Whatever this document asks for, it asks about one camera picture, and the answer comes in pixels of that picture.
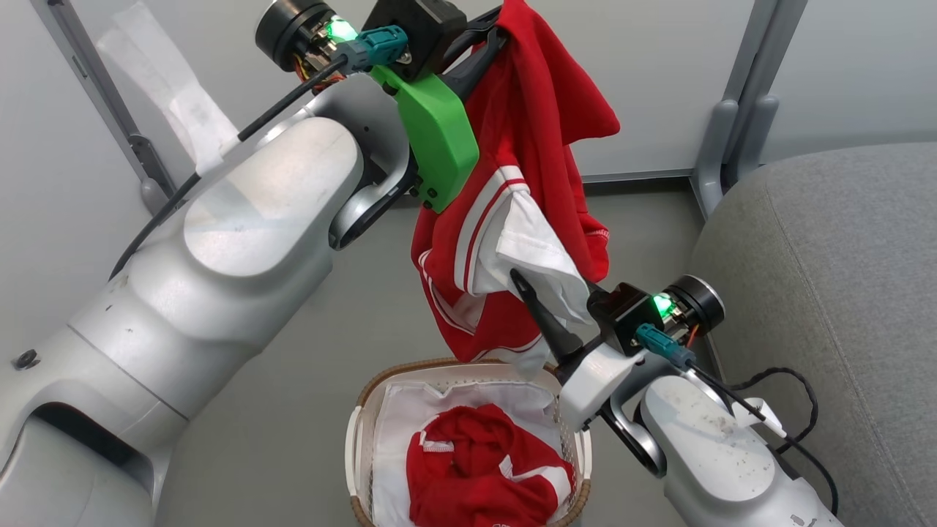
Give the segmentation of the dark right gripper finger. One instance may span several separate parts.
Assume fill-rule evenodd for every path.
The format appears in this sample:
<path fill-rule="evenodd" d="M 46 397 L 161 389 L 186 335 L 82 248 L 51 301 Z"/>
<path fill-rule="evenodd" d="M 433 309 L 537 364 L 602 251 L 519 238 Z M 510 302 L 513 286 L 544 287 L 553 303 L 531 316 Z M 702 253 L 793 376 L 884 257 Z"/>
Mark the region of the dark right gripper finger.
<path fill-rule="evenodd" d="M 532 284 L 512 268 L 511 280 L 522 303 L 526 305 L 536 326 L 541 331 L 553 358 L 559 367 L 573 367 L 583 358 L 583 341 L 569 331 L 539 300 Z"/>

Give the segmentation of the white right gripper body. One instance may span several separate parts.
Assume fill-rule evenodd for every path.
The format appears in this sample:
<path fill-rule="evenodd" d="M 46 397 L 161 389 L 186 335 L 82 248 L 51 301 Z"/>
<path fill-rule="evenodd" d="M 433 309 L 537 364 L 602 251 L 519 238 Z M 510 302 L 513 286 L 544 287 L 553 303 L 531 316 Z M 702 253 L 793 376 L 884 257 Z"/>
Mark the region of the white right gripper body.
<path fill-rule="evenodd" d="M 648 353 L 626 356 L 607 343 L 589 351 L 560 390 L 562 423 L 573 433 L 582 430 Z"/>

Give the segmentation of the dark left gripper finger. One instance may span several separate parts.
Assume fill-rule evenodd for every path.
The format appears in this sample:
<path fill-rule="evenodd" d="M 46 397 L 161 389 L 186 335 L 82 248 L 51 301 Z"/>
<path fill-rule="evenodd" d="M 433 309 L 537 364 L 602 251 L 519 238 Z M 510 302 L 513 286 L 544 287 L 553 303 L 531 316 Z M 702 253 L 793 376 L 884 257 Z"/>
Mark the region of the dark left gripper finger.
<path fill-rule="evenodd" d="M 501 31 L 496 25 L 499 16 L 501 16 L 501 9 L 491 9 L 475 19 L 469 20 L 465 31 L 456 37 L 454 42 L 449 45 L 449 49 L 445 51 L 441 70 L 449 70 L 450 67 L 454 67 L 458 58 L 466 51 L 481 45 L 478 41 L 483 41 L 488 31 Z"/>
<path fill-rule="evenodd" d="M 479 40 L 478 43 L 481 43 L 481 46 L 477 51 L 472 51 L 472 54 L 447 73 L 447 86 L 462 103 L 469 101 L 469 97 L 507 43 L 507 38 L 502 36 L 501 31 L 488 31 L 485 39 Z"/>

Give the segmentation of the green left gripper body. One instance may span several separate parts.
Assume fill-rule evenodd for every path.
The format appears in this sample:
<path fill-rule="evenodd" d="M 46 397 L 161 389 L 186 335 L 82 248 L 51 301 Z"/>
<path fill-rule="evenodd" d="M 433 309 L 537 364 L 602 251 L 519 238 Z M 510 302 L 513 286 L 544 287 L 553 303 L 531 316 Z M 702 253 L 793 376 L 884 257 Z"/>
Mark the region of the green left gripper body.
<path fill-rule="evenodd" d="M 461 193 L 479 160 L 479 147 L 464 103 L 436 74 L 405 81 L 377 66 L 371 77 L 392 91 L 409 148 L 418 165 L 419 199 L 436 214 Z"/>

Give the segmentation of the red jersey with white sleeve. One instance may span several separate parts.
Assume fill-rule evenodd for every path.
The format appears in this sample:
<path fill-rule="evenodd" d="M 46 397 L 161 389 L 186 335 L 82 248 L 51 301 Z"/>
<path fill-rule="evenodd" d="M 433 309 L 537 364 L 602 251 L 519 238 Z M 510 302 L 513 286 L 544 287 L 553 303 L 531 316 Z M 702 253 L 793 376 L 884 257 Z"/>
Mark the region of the red jersey with white sleeve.
<path fill-rule="evenodd" d="M 442 213 L 419 213 L 413 264 L 452 355 L 531 378 L 550 350 L 518 296 L 518 270 L 563 324 L 589 324 L 609 231 L 589 213 L 571 146 L 619 133 L 612 107 L 525 0 L 504 0 L 507 44 L 466 103 L 479 161 Z"/>

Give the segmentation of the white basket liner cloth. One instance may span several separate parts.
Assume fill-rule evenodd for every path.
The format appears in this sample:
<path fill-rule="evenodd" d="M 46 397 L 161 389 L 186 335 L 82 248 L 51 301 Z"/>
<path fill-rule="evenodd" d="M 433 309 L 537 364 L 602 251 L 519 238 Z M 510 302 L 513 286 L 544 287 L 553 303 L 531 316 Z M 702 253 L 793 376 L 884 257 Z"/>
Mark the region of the white basket liner cloth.
<path fill-rule="evenodd" d="M 406 457 L 408 444 L 436 414 L 458 406 L 494 404 L 559 452 L 560 429 L 553 423 L 553 395 L 525 381 L 473 381 L 445 391 L 425 383 L 398 381 L 386 389 L 377 421 L 378 446 L 373 458 L 376 520 L 389 527 L 415 527 L 409 520 Z"/>

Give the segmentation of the white wicker-rim laundry basket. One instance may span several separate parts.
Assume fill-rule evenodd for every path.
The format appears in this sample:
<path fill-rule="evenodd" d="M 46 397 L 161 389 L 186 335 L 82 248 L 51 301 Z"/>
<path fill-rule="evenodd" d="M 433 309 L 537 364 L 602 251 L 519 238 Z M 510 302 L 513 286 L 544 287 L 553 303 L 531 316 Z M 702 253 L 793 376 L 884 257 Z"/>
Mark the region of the white wicker-rim laundry basket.
<path fill-rule="evenodd" d="M 378 446 L 377 421 L 384 407 L 387 387 L 398 381 L 415 381 L 445 391 L 453 386 L 465 386 L 473 381 L 521 381 L 515 367 L 494 358 L 475 363 L 459 363 L 455 358 L 435 358 L 409 362 L 386 368 L 372 377 L 356 401 L 348 420 L 345 434 L 345 478 L 351 510 L 360 527 L 389 527 L 376 520 L 373 498 L 373 458 Z M 571 433 L 559 416 L 553 417 L 559 427 L 559 452 L 575 470 L 575 484 L 559 513 L 548 527 L 582 527 L 582 513 L 591 490 L 592 441 L 588 431 Z"/>

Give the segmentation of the white tape strip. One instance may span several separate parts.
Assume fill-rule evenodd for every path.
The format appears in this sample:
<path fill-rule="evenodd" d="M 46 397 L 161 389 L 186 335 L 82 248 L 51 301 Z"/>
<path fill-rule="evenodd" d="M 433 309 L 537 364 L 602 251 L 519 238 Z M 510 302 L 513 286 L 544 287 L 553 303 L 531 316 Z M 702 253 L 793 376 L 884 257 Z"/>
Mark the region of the white tape strip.
<path fill-rule="evenodd" d="M 200 176 L 240 143 L 238 130 L 201 86 L 183 53 L 143 2 L 111 17 L 96 43 L 166 118 Z"/>

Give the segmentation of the grey fabric sofa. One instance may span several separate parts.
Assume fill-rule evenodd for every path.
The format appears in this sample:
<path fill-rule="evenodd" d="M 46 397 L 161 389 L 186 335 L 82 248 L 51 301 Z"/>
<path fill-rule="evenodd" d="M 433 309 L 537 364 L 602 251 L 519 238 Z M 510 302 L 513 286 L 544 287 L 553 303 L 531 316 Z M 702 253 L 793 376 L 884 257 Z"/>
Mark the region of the grey fabric sofa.
<path fill-rule="evenodd" d="M 937 527 L 937 141 L 773 162 L 710 214 L 688 271 L 722 298 L 727 384 L 809 380 L 803 440 L 846 527 Z"/>

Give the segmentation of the grey partition bottom rail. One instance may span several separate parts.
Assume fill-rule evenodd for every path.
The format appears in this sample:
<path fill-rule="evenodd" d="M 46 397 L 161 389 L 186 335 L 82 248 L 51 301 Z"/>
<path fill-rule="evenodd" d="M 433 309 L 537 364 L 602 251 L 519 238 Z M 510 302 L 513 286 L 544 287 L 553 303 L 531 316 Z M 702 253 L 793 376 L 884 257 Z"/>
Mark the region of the grey partition bottom rail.
<path fill-rule="evenodd" d="M 636 184 L 688 178 L 693 169 L 665 169 L 653 171 L 628 171 L 628 173 L 606 173 L 583 176 L 584 184 Z"/>

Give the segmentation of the grey double partition post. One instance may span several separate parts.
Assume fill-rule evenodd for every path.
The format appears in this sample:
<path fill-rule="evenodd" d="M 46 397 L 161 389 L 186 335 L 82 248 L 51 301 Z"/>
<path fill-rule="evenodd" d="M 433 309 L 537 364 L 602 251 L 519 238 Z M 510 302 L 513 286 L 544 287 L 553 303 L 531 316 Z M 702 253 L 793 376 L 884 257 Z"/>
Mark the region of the grey double partition post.
<path fill-rule="evenodd" d="M 703 219 L 726 189 L 760 166 L 780 107 L 770 90 L 809 0 L 754 0 L 723 98 L 712 110 L 692 174 Z"/>

